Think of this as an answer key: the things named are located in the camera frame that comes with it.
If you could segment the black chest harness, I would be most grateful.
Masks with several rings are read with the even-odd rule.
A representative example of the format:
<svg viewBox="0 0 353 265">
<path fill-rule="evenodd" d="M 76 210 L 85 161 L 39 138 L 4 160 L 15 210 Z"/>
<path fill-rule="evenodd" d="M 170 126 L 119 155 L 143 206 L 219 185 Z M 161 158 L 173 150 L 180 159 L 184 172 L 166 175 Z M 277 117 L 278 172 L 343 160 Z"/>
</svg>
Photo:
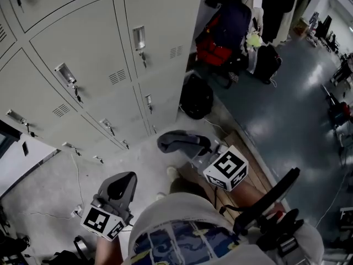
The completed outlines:
<svg viewBox="0 0 353 265">
<path fill-rule="evenodd" d="M 280 257 L 296 250 L 298 242 L 294 233 L 304 224 L 304 220 L 296 220 L 298 214 L 298 209 L 292 209 L 286 214 L 277 211 L 270 218 L 262 216 L 258 220 L 262 236 L 256 242 L 260 249 L 277 250 Z"/>
</svg>

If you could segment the green plush toy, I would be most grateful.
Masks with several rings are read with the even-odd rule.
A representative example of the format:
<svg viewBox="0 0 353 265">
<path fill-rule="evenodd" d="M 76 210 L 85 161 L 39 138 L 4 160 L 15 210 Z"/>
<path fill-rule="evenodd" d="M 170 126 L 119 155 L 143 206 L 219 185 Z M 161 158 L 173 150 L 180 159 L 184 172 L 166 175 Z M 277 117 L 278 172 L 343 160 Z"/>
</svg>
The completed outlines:
<svg viewBox="0 0 353 265">
<path fill-rule="evenodd" d="M 258 31 L 248 33 L 245 38 L 247 49 L 259 48 L 262 46 L 263 40 Z"/>
</svg>

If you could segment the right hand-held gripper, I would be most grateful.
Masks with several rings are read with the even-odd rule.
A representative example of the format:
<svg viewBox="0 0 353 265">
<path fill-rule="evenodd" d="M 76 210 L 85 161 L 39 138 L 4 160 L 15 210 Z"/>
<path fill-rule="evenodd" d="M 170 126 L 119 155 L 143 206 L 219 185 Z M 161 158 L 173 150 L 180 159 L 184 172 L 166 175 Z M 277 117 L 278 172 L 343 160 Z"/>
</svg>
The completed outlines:
<svg viewBox="0 0 353 265">
<path fill-rule="evenodd" d="M 190 134 L 193 145 L 178 148 L 209 184 L 232 191 L 247 175 L 248 160 L 235 146 L 216 145 L 203 135 Z"/>
</svg>

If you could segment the grey metal locker bank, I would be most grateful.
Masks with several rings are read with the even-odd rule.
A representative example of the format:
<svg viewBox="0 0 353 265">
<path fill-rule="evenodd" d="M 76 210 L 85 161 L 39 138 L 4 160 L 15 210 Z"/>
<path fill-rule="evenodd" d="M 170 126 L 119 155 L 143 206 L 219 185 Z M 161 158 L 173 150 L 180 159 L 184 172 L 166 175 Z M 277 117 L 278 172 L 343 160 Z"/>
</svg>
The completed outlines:
<svg viewBox="0 0 353 265">
<path fill-rule="evenodd" d="M 0 120 L 103 163 L 175 123 L 189 53 L 139 78 L 124 0 L 0 0 Z"/>
</svg>

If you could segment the person's right forearm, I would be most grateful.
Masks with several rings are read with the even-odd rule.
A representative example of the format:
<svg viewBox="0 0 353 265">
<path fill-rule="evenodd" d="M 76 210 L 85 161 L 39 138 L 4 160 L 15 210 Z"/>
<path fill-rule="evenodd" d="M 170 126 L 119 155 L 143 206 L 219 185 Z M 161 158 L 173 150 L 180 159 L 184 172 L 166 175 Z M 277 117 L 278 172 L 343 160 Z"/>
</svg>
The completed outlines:
<svg viewBox="0 0 353 265">
<path fill-rule="evenodd" d="M 264 193 L 248 182 L 241 181 L 230 191 L 230 195 L 238 207 L 247 208 L 258 202 L 264 196 Z"/>
</svg>

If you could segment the grey metal locker door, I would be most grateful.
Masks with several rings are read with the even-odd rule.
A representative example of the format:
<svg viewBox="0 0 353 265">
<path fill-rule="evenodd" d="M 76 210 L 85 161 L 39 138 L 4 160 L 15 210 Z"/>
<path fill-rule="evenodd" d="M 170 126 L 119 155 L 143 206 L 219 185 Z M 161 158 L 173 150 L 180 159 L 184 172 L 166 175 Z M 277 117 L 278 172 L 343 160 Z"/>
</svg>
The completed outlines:
<svg viewBox="0 0 353 265">
<path fill-rule="evenodd" d="M 187 59 L 200 0 L 124 0 L 137 77 Z"/>
</svg>

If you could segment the person's dark trousers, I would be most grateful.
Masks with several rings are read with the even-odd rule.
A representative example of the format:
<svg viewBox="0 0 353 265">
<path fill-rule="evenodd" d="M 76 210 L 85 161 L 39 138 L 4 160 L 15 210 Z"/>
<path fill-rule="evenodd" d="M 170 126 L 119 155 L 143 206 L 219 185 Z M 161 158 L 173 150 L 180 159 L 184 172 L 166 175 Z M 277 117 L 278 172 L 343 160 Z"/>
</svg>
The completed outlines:
<svg viewBox="0 0 353 265">
<path fill-rule="evenodd" d="M 183 177 L 178 177 L 172 181 L 169 193 L 189 193 L 200 196 L 210 202 L 210 199 L 202 186 Z"/>
</svg>

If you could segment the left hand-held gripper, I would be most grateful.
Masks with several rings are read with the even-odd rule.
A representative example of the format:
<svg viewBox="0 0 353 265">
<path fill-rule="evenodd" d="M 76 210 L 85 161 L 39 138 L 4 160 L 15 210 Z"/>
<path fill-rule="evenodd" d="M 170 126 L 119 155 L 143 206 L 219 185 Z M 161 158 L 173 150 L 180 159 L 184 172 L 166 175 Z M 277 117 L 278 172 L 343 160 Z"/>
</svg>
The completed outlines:
<svg viewBox="0 0 353 265">
<path fill-rule="evenodd" d="M 119 173 L 106 179 L 84 211 L 81 226 L 108 241 L 115 240 L 133 218 L 128 207 L 136 186 L 135 172 Z"/>
</svg>

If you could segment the person's white printed t-shirt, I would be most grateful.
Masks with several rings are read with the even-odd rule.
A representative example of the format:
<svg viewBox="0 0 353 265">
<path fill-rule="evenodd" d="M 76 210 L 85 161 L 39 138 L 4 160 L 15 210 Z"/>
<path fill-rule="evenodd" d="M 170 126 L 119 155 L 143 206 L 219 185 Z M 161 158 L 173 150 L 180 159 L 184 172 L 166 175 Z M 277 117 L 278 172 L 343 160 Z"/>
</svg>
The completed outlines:
<svg viewBox="0 0 353 265">
<path fill-rule="evenodd" d="M 168 194 L 135 222 L 124 265 L 285 265 L 256 245 L 258 230 L 241 236 L 232 227 L 206 199 Z"/>
</svg>

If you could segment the black office chair base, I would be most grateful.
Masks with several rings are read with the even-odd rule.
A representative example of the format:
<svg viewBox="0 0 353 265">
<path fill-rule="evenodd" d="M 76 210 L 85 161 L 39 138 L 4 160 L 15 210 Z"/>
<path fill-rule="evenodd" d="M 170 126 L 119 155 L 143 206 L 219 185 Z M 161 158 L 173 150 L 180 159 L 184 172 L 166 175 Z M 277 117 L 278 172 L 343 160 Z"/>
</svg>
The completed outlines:
<svg viewBox="0 0 353 265">
<path fill-rule="evenodd" d="M 0 258 L 20 254 L 29 246 L 30 238 L 27 235 L 17 239 L 0 235 Z"/>
<path fill-rule="evenodd" d="M 6 227 L 10 227 L 10 223 L 9 223 L 9 221 L 8 221 L 8 219 L 7 219 L 7 216 L 6 216 L 6 214 L 5 214 L 5 212 L 4 212 L 4 209 L 3 209 L 3 207 L 0 205 L 0 225 L 1 226 L 6 226 Z"/>
</svg>

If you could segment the black stand equipment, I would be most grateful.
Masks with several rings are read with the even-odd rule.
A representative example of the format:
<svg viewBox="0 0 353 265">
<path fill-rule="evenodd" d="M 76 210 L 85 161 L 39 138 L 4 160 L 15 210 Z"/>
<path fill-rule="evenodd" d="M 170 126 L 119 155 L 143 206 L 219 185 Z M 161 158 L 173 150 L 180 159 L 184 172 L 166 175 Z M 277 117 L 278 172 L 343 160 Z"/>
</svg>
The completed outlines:
<svg viewBox="0 0 353 265">
<path fill-rule="evenodd" d="M 315 37 L 317 37 L 319 41 L 323 41 L 329 51 L 338 53 L 336 35 L 332 30 L 329 31 L 331 23 L 332 18 L 330 15 L 325 18 L 324 22 L 319 21 L 315 32 Z"/>
</svg>

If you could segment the person's left forearm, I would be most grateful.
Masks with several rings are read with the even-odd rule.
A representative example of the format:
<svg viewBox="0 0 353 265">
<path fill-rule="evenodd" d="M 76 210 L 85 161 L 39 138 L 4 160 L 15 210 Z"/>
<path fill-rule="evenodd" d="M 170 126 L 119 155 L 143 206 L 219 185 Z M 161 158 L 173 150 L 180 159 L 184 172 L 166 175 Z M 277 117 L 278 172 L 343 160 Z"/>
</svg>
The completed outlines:
<svg viewBox="0 0 353 265">
<path fill-rule="evenodd" d="M 113 241 L 108 241 L 103 237 L 97 238 L 94 265 L 121 265 L 123 262 L 124 259 L 118 237 Z"/>
</svg>

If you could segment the beige hanging coat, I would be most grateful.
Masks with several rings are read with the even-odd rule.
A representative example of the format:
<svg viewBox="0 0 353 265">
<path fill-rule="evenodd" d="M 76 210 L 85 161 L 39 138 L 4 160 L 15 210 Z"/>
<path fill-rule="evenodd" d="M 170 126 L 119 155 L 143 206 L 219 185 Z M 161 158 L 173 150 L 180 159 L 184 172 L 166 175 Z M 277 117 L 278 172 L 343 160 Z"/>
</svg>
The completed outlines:
<svg viewBox="0 0 353 265">
<path fill-rule="evenodd" d="M 308 1 L 309 0 L 295 0 L 292 9 L 284 13 L 277 36 L 272 42 L 274 47 L 286 42 L 290 30 L 297 24 L 306 10 Z"/>
</svg>

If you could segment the black chest-mounted device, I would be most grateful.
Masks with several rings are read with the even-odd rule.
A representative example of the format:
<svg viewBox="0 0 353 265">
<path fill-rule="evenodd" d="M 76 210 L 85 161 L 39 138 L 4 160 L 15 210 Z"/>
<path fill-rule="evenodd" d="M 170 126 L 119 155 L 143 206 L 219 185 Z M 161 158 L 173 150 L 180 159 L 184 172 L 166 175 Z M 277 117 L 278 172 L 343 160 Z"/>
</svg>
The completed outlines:
<svg viewBox="0 0 353 265">
<path fill-rule="evenodd" d="M 244 208 L 244 211 L 235 219 L 233 232 L 236 235 L 243 234 L 245 229 L 250 227 L 250 224 L 256 219 L 265 214 L 266 210 L 275 202 L 280 202 L 291 189 L 300 174 L 299 168 L 292 168 L 268 193 L 266 193 L 254 205 Z"/>
</svg>

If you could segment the black backpack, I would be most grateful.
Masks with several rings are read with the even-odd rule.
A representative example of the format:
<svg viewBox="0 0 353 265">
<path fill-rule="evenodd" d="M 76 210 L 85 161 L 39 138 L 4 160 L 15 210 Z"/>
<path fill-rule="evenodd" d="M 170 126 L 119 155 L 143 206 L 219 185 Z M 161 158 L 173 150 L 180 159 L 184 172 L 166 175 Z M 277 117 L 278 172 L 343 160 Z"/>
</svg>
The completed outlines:
<svg viewBox="0 0 353 265">
<path fill-rule="evenodd" d="M 212 110 L 213 90 L 204 79 L 191 74 L 183 85 L 179 104 L 187 116 L 200 120 Z"/>
</svg>

